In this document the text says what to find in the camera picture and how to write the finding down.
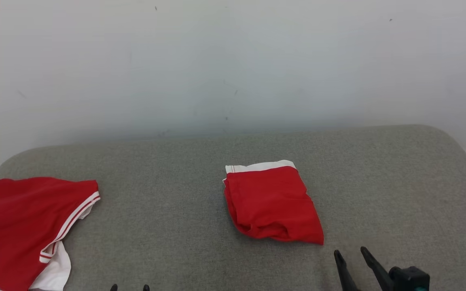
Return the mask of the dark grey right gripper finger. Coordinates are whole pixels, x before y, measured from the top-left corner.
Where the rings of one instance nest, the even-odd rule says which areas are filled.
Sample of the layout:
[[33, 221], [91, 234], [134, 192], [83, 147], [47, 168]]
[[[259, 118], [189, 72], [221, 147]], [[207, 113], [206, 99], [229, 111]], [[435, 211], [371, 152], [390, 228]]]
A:
[[358, 291], [358, 288], [347, 269], [346, 261], [339, 250], [334, 251], [334, 258], [342, 291]]
[[366, 247], [360, 248], [361, 254], [364, 257], [366, 265], [373, 271], [379, 286], [382, 291], [393, 291], [394, 282], [388, 272], [383, 266], [374, 258], [370, 251]]

